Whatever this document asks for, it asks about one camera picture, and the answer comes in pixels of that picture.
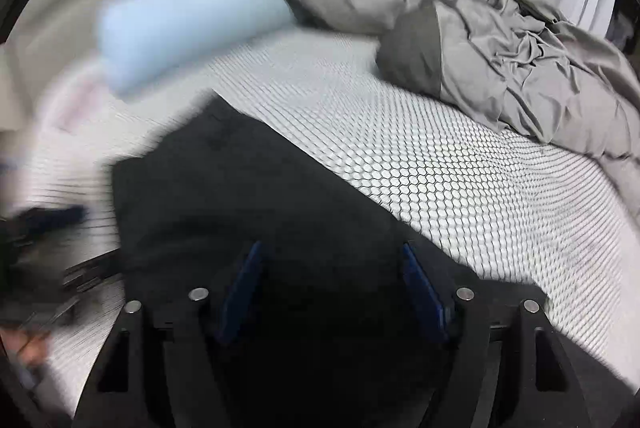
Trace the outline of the left hand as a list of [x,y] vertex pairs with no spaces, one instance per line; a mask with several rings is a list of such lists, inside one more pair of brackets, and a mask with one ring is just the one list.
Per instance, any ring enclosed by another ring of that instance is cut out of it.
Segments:
[[1,342],[12,363],[26,370],[42,370],[47,363],[51,333],[47,330],[1,328]]

